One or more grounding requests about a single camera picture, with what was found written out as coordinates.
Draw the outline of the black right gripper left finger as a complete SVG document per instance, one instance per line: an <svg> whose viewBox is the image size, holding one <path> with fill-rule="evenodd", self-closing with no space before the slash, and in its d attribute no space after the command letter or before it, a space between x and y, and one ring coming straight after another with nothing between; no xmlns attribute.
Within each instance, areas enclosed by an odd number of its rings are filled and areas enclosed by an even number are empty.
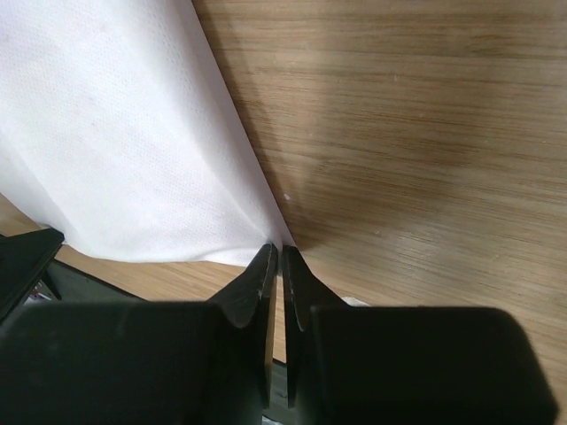
<svg viewBox="0 0 567 425"><path fill-rule="evenodd" d="M4 424L258 424L278 250L205 301L58 302L1 328Z"/></svg>

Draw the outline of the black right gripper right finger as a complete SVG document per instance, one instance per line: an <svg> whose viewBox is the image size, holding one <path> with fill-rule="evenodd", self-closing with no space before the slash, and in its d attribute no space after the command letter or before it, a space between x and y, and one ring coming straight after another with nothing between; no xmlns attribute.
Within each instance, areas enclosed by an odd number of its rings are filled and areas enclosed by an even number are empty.
<svg viewBox="0 0 567 425"><path fill-rule="evenodd" d="M492 307L351 306L282 253L288 403L300 424L552 424L528 336Z"/></svg>

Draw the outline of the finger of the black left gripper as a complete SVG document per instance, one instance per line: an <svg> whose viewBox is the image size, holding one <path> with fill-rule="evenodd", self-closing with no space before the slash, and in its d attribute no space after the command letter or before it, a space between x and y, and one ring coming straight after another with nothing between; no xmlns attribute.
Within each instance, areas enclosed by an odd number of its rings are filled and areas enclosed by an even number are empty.
<svg viewBox="0 0 567 425"><path fill-rule="evenodd" d="M53 228L1 237L1 321L31 293L64 240Z"/></svg>

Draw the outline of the white t shirt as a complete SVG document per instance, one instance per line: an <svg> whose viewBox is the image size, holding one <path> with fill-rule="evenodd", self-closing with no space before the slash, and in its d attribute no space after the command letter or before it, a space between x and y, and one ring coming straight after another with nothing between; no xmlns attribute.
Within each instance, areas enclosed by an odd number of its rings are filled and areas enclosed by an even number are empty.
<svg viewBox="0 0 567 425"><path fill-rule="evenodd" d="M2 2L1 192L98 259L292 243L190 1Z"/></svg>

